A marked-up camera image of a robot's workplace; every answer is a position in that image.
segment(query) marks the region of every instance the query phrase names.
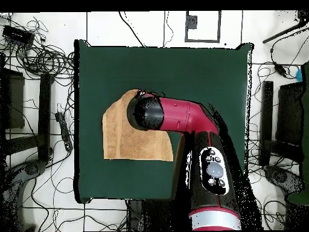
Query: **electronic device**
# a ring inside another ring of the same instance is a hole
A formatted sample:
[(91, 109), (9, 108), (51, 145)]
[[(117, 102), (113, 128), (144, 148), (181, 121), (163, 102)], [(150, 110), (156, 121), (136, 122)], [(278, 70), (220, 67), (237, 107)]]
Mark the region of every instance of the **electronic device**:
[(62, 112), (57, 112), (55, 114), (55, 118), (56, 118), (56, 121), (60, 125), (61, 137), (62, 137), (62, 140), (65, 144), (65, 150), (67, 152), (72, 152), (73, 144), (72, 144), (70, 133), (69, 133), (69, 130), (68, 130), (68, 125), (66, 124), (66, 121), (65, 121), (65, 116), (63, 115)]
[[(227, 142), (227, 128), (216, 110), (211, 114), (200, 103), (138, 91), (127, 107), (127, 118), (132, 127), (141, 131), (183, 134), (175, 163), (180, 172), (174, 214), (181, 214), (177, 209), (186, 210), (185, 216), (177, 218), (178, 224), (196, 231), (241, 230), (240, 209), (230, 172), (231, 159), (237, 162), (238, 159), (233, 155), (227, 161), (226, 150), (233, 154), (235, 149)], [(250, 211), (258, 212), (256, 203), (252, 203)], [(242, 213), (243, 219), (248, 217), (245, 211)], [(262, 229), (260, 218), (259, 213), (251, 216), (256, 229)]]
[(20, 45), (21, 47), (31, 47), (33, 45), (35, 35), (29, 31), (20, 30), (8, 25), (4, 26), (3, 37), (7, 42)]

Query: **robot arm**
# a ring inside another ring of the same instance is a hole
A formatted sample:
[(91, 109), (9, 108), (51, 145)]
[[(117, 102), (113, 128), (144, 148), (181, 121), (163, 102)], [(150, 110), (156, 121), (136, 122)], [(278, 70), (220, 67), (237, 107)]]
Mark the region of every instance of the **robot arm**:
[[(237, 169), (239, 162), (223, 120), (215, 110), (213, 112), (216, 115), (211, 115), (203, 105), (192, 101), (139, 91), (128, 105), (127, 118), (135, 129), (183, 134), (175, 163), (180, 168), (175, 200), (182, 198), (180, 201), (187, 203), (187, 219), (191, 220), (192, 230), (240, 230), (240, 220), (245, 223), (245, 228), (260, 229), (260, 216), (256, 221), (250, 220), (251, 226), (250, 222), (243, 221), (243, 217), (247, 217), (246, 212), (238, 205), (246, 201), (242, 195), (245, 190), (251, 189), (250, 183), (249, 186), (246, 184), (247, 187), (238, 187), (249, 180), (243, 177), (237, 179), (239, 174), (236, 172), (232, 175), (230, 168)], [(231, 152), (230, 159), (235, 159), (229, 161), (226, 152)], [(257, 211), (259, 215), (255, 201), (251, 207), (255, 209), (249, 211)]]

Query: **tan cloth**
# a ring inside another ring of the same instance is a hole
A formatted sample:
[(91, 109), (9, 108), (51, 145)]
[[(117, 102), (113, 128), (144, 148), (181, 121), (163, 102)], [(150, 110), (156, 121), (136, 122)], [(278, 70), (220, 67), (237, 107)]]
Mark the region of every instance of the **tan cloth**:
[(136, 92), (126, 92), (103, 114), (104, 159), (173, 161), (167, 132), (137, 130), (129, 124), (127, 106)]

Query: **blue object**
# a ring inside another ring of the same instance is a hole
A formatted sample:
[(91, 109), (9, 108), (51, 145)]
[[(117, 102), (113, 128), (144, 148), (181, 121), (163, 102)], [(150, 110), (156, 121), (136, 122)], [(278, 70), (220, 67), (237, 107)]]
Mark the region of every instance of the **blue object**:
[(299, 69), (297, 72), (296, 72), (296, 80), (298, 82), (302, 82), (302, 70)]

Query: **green board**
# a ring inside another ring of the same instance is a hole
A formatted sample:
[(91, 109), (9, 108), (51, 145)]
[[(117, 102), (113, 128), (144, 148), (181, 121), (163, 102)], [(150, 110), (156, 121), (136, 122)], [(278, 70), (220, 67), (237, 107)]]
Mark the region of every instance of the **green board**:
[[(173, 162), (103, 159), (102, 116), (131, 89), (212, 104), (228, 126), (244, 169), (247, 63), (251, 51), (250, 44), (237, 50), (89, 47), (80, 40), (79, 197), (171, 197)], [(180, 135), (168, 134), (175, 158)]]

